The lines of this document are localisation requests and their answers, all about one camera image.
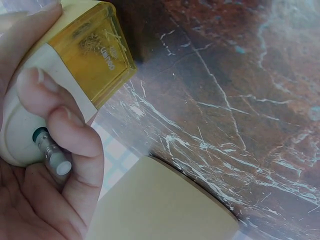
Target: yellow glass bottle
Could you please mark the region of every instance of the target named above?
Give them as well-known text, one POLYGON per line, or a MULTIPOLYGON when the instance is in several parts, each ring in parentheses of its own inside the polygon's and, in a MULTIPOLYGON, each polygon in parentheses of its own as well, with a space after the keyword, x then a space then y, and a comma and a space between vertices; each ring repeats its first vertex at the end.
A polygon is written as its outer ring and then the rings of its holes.
POLYGON ((109 2, 100 2, 48 41, 84 93, 100 108, 136 72, 109 2))

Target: table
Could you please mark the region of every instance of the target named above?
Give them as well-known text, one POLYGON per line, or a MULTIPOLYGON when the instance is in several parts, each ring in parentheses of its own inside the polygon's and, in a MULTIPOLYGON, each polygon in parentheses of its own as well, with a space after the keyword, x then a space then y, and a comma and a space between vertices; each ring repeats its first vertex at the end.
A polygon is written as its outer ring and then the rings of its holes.
POLYGON ((317 239, 319 2, 113 3, 139 71, 96 121, 209 191, 249 236, 317 239))

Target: metal cylinder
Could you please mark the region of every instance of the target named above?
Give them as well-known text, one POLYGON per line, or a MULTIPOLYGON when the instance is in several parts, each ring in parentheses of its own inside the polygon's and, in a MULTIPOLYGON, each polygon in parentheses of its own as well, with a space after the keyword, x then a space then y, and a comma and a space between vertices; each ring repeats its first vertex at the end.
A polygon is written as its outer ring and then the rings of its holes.
POLYGON ((34 132, 32 139, 57 175, 64 176, 70 172, 72 168, 71 162, 67 160, 61 148, 51 138, 47 128, 38 128, 34 132))

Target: hand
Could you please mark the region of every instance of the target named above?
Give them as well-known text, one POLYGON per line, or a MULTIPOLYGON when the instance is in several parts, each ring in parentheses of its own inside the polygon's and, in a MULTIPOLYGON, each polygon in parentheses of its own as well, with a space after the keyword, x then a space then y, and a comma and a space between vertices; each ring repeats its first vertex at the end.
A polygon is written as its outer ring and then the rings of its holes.
MULTIPOLYGON (((21 59, 61 13, 59 4, 24 17, 0 37, 0 123, 3 98, 21 59)), ((73 162, 69 178, 59 182, 43 163, 24 169, 0 159, 0 239, 85 239, 103 181, 101 140, 71 94, 42 70, 23 70, 16 86, 22 105, 46 120, 73 162)))

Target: blue dot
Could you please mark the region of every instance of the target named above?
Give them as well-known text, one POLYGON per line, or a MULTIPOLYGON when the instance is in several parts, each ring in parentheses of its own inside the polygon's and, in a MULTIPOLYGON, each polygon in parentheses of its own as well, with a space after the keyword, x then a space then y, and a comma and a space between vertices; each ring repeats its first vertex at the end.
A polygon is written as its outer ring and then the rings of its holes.
POLYGON ((320 121, 320 106, 311 107, 308 116, 312 121, 320 121))
POLYGON ((238 45, 234 46, 234 49, 238 54, 245 54, 246 53, 246 50, 243 47, 240 47, 238 45))

